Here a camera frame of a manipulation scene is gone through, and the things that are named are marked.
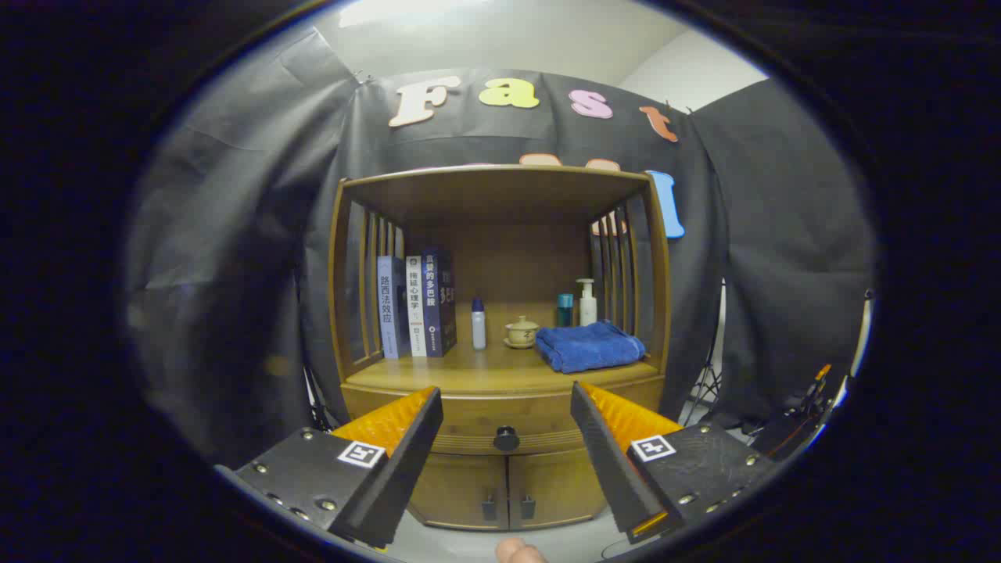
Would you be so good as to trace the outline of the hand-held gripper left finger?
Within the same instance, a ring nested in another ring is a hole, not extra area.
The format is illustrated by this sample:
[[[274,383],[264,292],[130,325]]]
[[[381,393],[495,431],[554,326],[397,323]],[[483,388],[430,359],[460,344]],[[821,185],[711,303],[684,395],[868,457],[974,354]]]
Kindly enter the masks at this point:
[[[301,428],[226,484],[303,534],[383,548],[396,538],[443,423],[441,392],[425,387],[333,431]]]

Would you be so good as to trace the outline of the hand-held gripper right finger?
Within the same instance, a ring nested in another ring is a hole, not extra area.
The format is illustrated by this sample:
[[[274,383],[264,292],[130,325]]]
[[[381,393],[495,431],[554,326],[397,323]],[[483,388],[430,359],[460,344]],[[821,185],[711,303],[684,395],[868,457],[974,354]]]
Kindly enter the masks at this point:
[[[571,415],[616,528],[631,543],[697,526],[775,471],[719,425],[683,427],[587,382],[573,384]]]

